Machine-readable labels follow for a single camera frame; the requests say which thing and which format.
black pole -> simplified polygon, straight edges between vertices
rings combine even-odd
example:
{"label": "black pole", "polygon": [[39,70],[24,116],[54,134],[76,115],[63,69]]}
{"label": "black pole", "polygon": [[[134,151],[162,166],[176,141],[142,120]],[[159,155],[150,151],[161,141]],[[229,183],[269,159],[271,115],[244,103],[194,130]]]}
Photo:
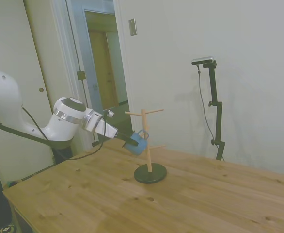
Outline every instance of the black pole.
{"label": "black pole", "polygon": [[223,103],[218,102],[218,96],[216,91],[216,81],[215,81],[215,68],[216,68],[216,61],[213,61],[211,63],[203,64],[203,68],[209,69],[209,76],[210,76],[210,85],[211,85],[211,96],[212,101],[209,103],[209,107],[211,105],[216,106],[216,128],[215,128],[215,140],[212,139],[211,143],[212,145],[218,146],[218,153],[216,156],[217,160],[222,160],[225,142],[221,141],[221,116],[222,116],[222,108]]}

cable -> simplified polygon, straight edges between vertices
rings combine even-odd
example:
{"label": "cable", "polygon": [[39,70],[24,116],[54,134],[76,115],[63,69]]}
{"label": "cable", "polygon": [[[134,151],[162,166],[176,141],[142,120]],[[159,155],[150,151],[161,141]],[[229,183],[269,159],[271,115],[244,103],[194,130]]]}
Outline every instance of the cable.
{"label": "cable", "polygon": [[[36,127],[38,128],[38,130],[39,130],[39,131],[41,132],[41,134],[43,135],[43,137],[46,139],[46,141],[48,142],[48,146],[50,146],[50,147],[52,148],[53,145],[52,145],[51,141],[50,141],[50,140],[46,137],[46,135],[43,133],[43,131],[41,130],[40,126],[36,123],[35,119],[31,116],[31,114],[30,114],[24,107],[22,107],[22,109],[28,114],[28,116],[31,118],[31,120],[33,121],[33,123],[36,125]],[[105,115],[104,115],[103,119],[104,119],[104,133],[103,133],[103,135],[105,135],[105,132],[106,132],[106,117],[105,117]],[[94,152],[92,152],[92,153],[89,153],[89,154],[86,154],[86,155],[84,155],[84,156],[82,156],[82,157],[79,157],[79,158],[67,158],[67,157],[64,156],[58,149],[54,148],[54,150],[57,152],[57,154],[59,154],[59,155],[60,155],[63,159],[65,159],[65,160],[78,160],[78,159],[83,159],[83,158],[85,158],[85,157],[88,157],[88,156],[90,156],[90,155],[93,155],[93,154],[97,153],[97,152],[102,148],[103,143],[104,143],[104,140],[102,141],[100,147],[99,147],[96,151],[94,151]]]}
{"label": "cable", "polygon": [[211,131],[211,129],[210,129],[210,126],[209,126],[209,122],[208,122],[208,120],[206,119],[205,103],[204,103],[204,99],[203,99],[202,94],[201,94],[201,77],[200,77],[201,71],[200,71],[200,69],[199,69],[199,65],[197,65],[197,68],[198,68],[198,75],[199,75],[199,92],[200,92],[202,107],[203,107],[203,109],[204,109],[205,122],[206,122],[206,125],[208,126],[208,129],[209,129],[211,135],[212,135],[213,141],[215,141],[214,135],[213,135],[213,133],[212,133],[212,131]]}

light switch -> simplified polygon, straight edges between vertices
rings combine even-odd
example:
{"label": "light switch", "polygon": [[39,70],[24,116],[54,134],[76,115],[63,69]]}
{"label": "light switch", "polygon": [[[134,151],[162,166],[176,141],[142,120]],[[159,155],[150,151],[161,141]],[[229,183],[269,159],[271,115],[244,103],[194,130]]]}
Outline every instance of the light switch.
{"label": "light switch", "polygon": [[130,28],[130,35],[134,36],[137,35],[137,25],[136,25],[136,19],[133,18],[131,20],[129,20],[129,28]]}

mug handle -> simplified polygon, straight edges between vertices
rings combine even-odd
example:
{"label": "mug handle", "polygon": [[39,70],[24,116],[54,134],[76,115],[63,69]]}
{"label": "mug handle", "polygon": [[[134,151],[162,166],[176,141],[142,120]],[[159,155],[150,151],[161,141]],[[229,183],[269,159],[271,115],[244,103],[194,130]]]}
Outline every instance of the mug handle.
{"label": "mug handle", "polygon": [[148,139],[148,137],[150,136],[150,135],[148,134],[148,132],[145,131],[145,130],[140,130],[140,131],[138,132],[138,134],[140,134],[141,132],[145,133],[145,134],[147,135],[146,139]]}

blue mug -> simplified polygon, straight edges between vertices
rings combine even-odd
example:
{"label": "blue mug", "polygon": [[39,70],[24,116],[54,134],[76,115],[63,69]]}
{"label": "blue mug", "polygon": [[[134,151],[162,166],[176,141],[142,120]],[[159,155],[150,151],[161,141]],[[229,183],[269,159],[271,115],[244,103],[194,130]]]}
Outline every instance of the blue mug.
{"label": "blue mug", "polygon": [[[147,135],[146,139],[144,139],[143,137],[139,135],[141,132],[144,132]],[[123,147],[125,147],[128,151],[130,151],[131,153],[135,155],[140,155],[146,148],[148,137],[149,137],[149,134],[145,130],[140,130],[138,133],[133,132],[130,138],[137,141],[139,144],[137,146],[134,146],[132,144],[125,143]]]}

